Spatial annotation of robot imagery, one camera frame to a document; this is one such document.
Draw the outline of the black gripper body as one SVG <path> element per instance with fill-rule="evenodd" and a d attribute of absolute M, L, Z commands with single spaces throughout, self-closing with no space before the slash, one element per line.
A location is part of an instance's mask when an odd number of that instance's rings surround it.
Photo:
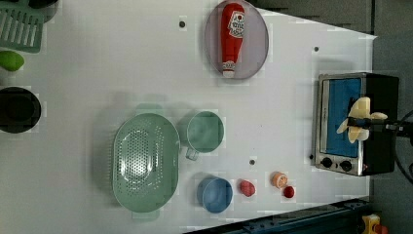
<path fill-rule="evenodd" d="M 401 123 L 395 135 L 397 137 L 408 138 L 410 141 L 410 144 L 413 145 L 413 123 L 412 122 Z"/>

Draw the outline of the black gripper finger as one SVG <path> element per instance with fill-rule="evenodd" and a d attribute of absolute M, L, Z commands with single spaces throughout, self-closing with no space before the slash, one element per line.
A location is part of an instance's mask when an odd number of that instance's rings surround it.
<path fill-rule="evenodd" d="M 359 127 L 373 132 L 388 132 L 397 129 L 396 123 L 389 120 L 382 119 L 368 119 L 368 118 L 348 118 L 348 125 L 352 127 Z"/>

